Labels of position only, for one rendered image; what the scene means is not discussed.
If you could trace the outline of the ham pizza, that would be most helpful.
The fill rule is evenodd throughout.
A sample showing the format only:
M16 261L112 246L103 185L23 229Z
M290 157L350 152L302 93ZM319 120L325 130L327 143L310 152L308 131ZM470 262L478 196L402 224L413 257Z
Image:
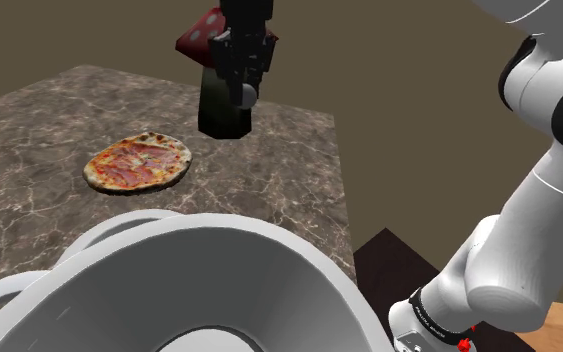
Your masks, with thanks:
M138 195L169 188L187 173L188 147L171 136L144 132L116 142L83 168L87 184L108 195Z

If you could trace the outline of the red spotted mushroom figure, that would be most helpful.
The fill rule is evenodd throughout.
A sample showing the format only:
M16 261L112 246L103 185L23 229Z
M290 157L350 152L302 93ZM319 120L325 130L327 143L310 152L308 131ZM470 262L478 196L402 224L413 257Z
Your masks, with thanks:
M225 18L219 5L210 9L176 43L175 49L203 66L198 129L215 139L240 139L251 132L251 109L240 109L229 99L229 90L215 70L208 40L223 32Z

